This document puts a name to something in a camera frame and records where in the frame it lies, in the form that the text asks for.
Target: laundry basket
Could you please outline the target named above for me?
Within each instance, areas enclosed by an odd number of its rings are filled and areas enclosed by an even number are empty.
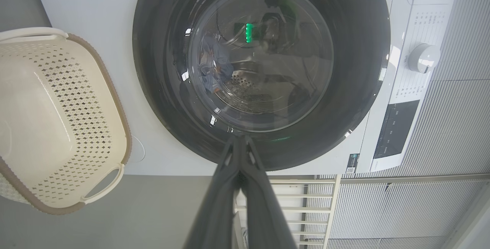
[[[130,151],[118,96],[86,41],[54,28],[0,33],[0,195],[74,212],[119,183]]]

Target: washing machine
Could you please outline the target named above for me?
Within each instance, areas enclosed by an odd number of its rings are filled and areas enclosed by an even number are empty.
[[[212,175],[233,135],[269,174],[401,164],[454,0],[42,0],[101,55],[128,174]]]

